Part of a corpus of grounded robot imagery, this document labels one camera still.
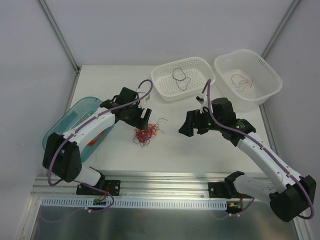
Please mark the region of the red orange cable ball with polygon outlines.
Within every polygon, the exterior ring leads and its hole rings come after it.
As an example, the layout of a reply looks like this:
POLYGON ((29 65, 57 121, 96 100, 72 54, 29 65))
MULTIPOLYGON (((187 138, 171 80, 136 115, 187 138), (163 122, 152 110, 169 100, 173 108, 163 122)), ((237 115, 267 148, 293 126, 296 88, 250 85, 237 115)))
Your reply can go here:
POLYGON ((160 117, 156 123, 149 123, 146 129, 136 128, 134 130, 132 142, 140 145, 143 148, 149 145, 151 139, 157 136, 158 133, 164 134, 165 132, 160 128, 161 120, 168 122, 167 119, 160 117))

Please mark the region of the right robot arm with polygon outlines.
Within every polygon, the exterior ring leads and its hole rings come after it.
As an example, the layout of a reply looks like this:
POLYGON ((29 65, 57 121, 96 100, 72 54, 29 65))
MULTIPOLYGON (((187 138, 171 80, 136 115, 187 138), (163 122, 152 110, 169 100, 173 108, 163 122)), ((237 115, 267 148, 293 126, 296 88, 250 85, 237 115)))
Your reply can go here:
POLYGON ((316 181, 302 176, 288 166, 269 147, 265 146, 256 129, 245 119, 236 117, 232 103, 226 97, 216 98, 208 104, 196 97, 201 109, 190 110, 178 132, 187 137, 218 131, 222 137, 250 157, 263 171, 270 183, 255 180, 244 172, 236 171, 224 179, 225 198, 248 195, 270 206, 282 221, 289 222, 309 209, 314 217, 316 181))

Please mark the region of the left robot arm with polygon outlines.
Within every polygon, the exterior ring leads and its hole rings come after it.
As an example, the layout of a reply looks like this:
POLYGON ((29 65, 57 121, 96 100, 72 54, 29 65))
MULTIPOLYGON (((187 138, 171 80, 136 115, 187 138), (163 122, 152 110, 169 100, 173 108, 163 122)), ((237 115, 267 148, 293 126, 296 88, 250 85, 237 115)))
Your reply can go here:
POLYGON ((79 182, 95 195, 105 189, 105 176, 98 170, 85 167, 81 153, 98 134, 118 121, 144 130, 148 126, 151 109, 143 104, 150 91, 138 92, 123 87, 120 94, 103 101, 97 110, 80 125, 62 133, 52 133, 44 150, 42 165, 49 173, 67 183, 79 182))

